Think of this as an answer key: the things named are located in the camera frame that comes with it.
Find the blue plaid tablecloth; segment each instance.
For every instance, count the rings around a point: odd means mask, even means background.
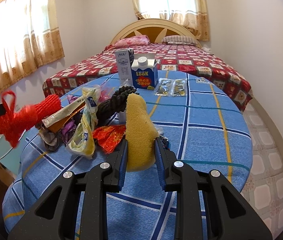
[[[147,103],[151,120],[162,126],[177,158],[194,169],[217,169],[241,191],[252,166],[252,143],[244,118],[231,99],[211,82],[187,73],[159,71],[159,77],[188,79],[187,96],[158,97],[153,91],[138,92]],[[119,87],[118,74],[93,80],[69,92],[81,96],[83,86],[106,84]],[[66,96],[62,106],[68,104]],[[114,116],[108,123],[117,123]],[[92,160],[69,153],[64,146],[48,153],[32,128],[21,155],[20,173],[3,201],[3,217],[9,232],[44,190],[65,171],[82,173],[106,160],[96,151]],[[81,204],[75,238],[80,236]],[[110,240],[171,240],[174,235],[176,193],[162,191],[156,165],[148,170],[126,173],[123,191],[107,195]],[[205,235],[205,212],[202,202]]]

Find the light green bucket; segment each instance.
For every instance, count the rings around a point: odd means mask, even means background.
[[[27,132],[24,131],[15,149],[6,141],[4,135],[0,137],[0,163],[15,175],[18,175],[20,156],[27,143],[26,136]]]

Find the baseboard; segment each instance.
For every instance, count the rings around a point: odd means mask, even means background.
[[[265,109],[261,106],[261,104],[255,98],[253,98],[250,101],[250,103],[256,109],[257,113],[262,118],[265,125],[268,127],[269,132],[271,136],[274,138],[274,141],[283,159],[283,137],[281,136],[277,126],[274,124],[273,120],[269,117]]]

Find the bed headboard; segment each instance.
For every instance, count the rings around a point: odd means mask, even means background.
[[[163,19],[143,19],[123,28],[111,41],[114,44],[116,41],[130,38],[138,35],[147,35],[151,43],[161,43],[163,37],[171,35],[195,36],[185,27]]]

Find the tiled floor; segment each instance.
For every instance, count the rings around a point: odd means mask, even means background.
[[[243,113],[253,144],[253,164],[241,194],[273,234],[283,230],[283,161],[276,144],[251,104]]]

